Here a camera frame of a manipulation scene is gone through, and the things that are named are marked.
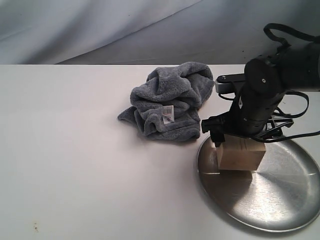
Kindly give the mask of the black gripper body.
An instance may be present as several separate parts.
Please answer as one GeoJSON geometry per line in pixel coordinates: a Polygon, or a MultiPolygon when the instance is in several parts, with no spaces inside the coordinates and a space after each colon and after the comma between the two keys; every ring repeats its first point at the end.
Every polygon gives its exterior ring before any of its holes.
{"type": "Polygon", "coordinates": [[[285,94],[239,92],[229,111],[201,121],[202,132],[220,130],[224,135],[260,143],[284,141],[287,138],[283,135],[282,127],[289,128],[294,123],[294,116],[278,107],[285,94]]]}

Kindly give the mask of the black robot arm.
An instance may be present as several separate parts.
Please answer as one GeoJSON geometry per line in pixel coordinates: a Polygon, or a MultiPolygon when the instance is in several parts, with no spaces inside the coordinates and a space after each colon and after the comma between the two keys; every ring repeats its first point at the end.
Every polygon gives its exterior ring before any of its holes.
{"type": "Polygon", "coordinates": [[[287,140],[283,127],[291,127],[300,113],[284,113],[279,104],[286,95],[308,99],[320,90],[320,38],[279,23],[269,23],[265,35],[278,42],[273,54],[260,55],[245,64],[244,72],[215,80],[220,98],[234,94],[229,111],[201,122],[218,147],[226,135],[260,143],[287,140]]]}

